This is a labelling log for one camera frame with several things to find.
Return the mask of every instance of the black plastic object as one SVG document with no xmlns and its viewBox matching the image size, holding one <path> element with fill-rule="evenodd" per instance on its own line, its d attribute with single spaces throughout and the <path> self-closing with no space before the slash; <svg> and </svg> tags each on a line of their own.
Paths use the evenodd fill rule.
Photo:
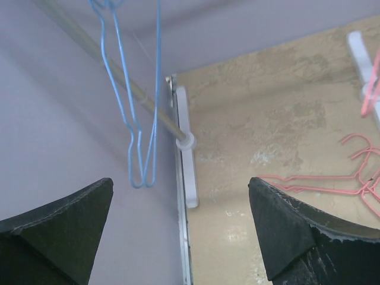
<svg viewBox="0 0 380 285">
<path fill-rule="evenodd" d="M 0 284 L 88 284 L 112 188 L 112 180 L 104 178 L 0 221 Z"/>
<path fill-rule="evenodd" d="M 329 215 L 260 178 L 248 186 L 273 285 L 380 285 L 380 230 Z"/>
</svg>

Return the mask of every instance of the white plastic foot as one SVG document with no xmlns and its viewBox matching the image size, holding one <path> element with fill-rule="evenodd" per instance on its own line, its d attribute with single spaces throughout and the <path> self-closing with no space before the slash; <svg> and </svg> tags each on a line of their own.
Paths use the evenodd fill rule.
<svg viewBox="0 0 380 285">
<path fill-rule="evenodd" d="M 357 74 L 363 85 L 363 88 L 360 91 L 360 98 L 363 100 L 367 92 L 368 82 L 373 69 L 372 61 L 362 39 L 361 32 L 353 31 L 352 33 L 349 33 L 347 35 L 347 44 L 355 63 Z M 375 116 L 378 129 L 380 129 L 380 99 L 375 104 L 373 115 Z"/>
<path fill-rule="evenodd" d="M 186 206 L 188 208 L 195 208 L 199 204 L 193 151 L 197 144 L 197 140 L 190 128 L 188 99 L 184 86 L 179 86 L 176 93 L 179 128 L 188 136 L 185 141 L 181 142 L 176 140 L 176 144 L 182 153 L 183 184 L 185 185 Z"/>
</svg>

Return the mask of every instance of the floor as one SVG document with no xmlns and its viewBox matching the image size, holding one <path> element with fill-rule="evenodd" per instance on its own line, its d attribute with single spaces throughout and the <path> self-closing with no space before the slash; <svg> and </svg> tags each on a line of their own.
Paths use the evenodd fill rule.
<svg viewBox="0 0 380 285">
<path fill-rule="evenodd" d="M 267 281 L 248 202 L 249 179 L 261 174 L 345 175 L 358 161 L 344 147 L 351 133 L 380 145 L 372 118 L 360 117 L 360 83 L 346 34 L 361 30 L 370 54 L 380 43 L 380 17 L 179 75 L 187 89 L 200 205 L 189 211 L 195 285 Z M 370 161 L 367 174 L 379 167 Z M 327 186 L 325 182 L 314 185 Z M 355 188 L 354 182 L 334 183 Z M 358 197 L 294 194 L 343 219 L 380 228 Z"/>
</svg>

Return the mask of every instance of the metal rod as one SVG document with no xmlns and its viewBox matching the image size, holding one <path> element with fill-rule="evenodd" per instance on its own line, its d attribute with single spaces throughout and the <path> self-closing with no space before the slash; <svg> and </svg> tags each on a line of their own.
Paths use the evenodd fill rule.
<svg viewBox="0 0 380 285">
<path fill-rule="evenodd" d="M 33 2 L 93 59 L 97 62 L 103 60 L 100 46 L 54 0 L 33 0 Z M 126 88 L 123 69 L 111 59 L 109 59 L 109 65 L 115 76 L 116 82 L 123 88 Z M 154 113 L 154 101 L 148 98 L 142 89 L 132 80 L 131 89 L 133 96 L 141 102 L 142 106 L 150 113 Z M 186 134 L 183 133 L 164 112 L 160 110 L 158 117 L 169 132 L 171 132 L 179 141 L 186 139 Z"/>
</svg>

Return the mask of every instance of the concrete floor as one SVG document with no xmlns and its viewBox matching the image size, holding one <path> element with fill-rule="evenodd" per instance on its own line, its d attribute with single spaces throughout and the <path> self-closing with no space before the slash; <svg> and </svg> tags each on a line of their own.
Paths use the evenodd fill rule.
<svg viewBox="0 0 380 285">
<path fill-rule="evenodd" d="M 373 56 L 380 17 L 179 75 L 198 138 L 200 205 L 188 215 L 195 285 L 271 284 L 249 207 L 251 177 L 351 174 L 360 162 L 349 155 L 366 144 L 354 139 L 342 147 L 339 141 L 358 132 L 380 145 L 375 121 L 360 117 L 360 83 L 346 46 L 346 34 L 353 30 L 363 32 Z M 380 159 L 372 158 L 367 176 L 379 166 Z M 357 187 L 355 182 L 314 185 Z M 359 197 L 291 195 L 380 228 Z"/>
</svg>

